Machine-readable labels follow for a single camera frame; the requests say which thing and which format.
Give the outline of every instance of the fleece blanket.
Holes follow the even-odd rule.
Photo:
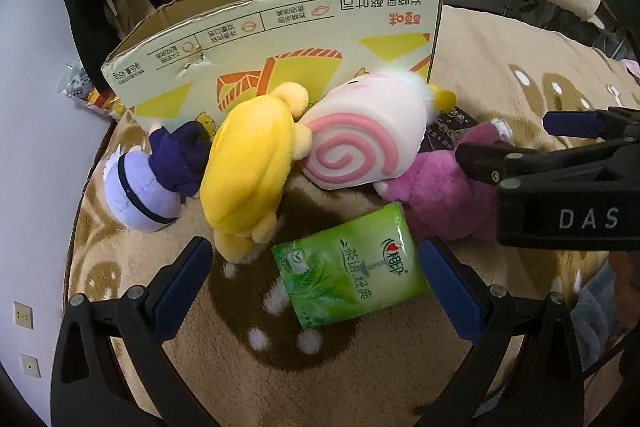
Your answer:
[[[431,81],[458,96],[479,121],[500,118],[518,146],[554,150],[580,140],[549,137],[549,109],[639,107],[640,87],[626,68],[560,34],[515,20],[445,6]],[[125,230],[102,194],[104,161],[118,145],[148,140],[129,118],[119,123],[82,197],[72,242],[68,293],[121,296],[147,284],[193,235],[211,238],[200,202],[160,232]],[[273,243],[328,229],[383,204],[370,186],[323,192],[294,168]],[[450,244],[487,283],[513,295],[561,291],[570,301],[600,268],[605,252],[506,248],[464,239]],[[132,393],[154,412],[121,341],[116,354]],[[470,345],[460,341],[430,293],[392,308],[303,331],[278,279],[270,247],[242,264],[217,257],[176,338],[164,349],[219,423],[254,426],[411,426],[443,390]],[[503,368],[518,346],[514,343]],[[502,372],[495,385],[499,385]]]

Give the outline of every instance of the green tissue pack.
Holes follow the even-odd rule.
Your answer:
[[[400,203],[271,251],[303,329],[387,308],[429,288]]]

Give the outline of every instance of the black garment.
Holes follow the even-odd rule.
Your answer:
[[[111,92],[100,67],[120,44],[120,38],[116,29],[107,21],[103,1],[65,0],[65,5],[84,70],[101,94]]]

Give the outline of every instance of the wall socket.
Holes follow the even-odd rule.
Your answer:
[[[18,326],[33,330],[33,310],[27,305],[14,302],[14,317]]]
[[[29,355],[20,354],[20,363],[25,375],[33,378],[40,378],[40,368],[38,367],[38,359]]]

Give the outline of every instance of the stuffed animal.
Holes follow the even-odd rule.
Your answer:
[[[306,89],[285,82],[239,103],[216,133],[200,202],[216,249],[232,263],[255,243],[268,243],[275,232],[291,163],[311,147],[310,129],[294,123],[307,104]]]
[[[499,141],[499,131],[486,122],[466,131],[460,143]],[[434,235],[444,241],[467,235],[495,240],[495,187],[468,179],[454,151],[418,154],[407,172],[373,186],[385,200],[405,203],[406,219],[418,243]]]
[[[125,227],[155,232],[180,214],[180,197],[194,196],[209,158],[211,142],[204,127],[190,121],[169,133],[149,135],[151,154],[120,146],[104,166],[104,195],[111,213]]]
[[[415,73],[358,76],[300,120],[314,136],[303,172],[329,190],[395,178],[414,161],[426,126],[455,103]]]

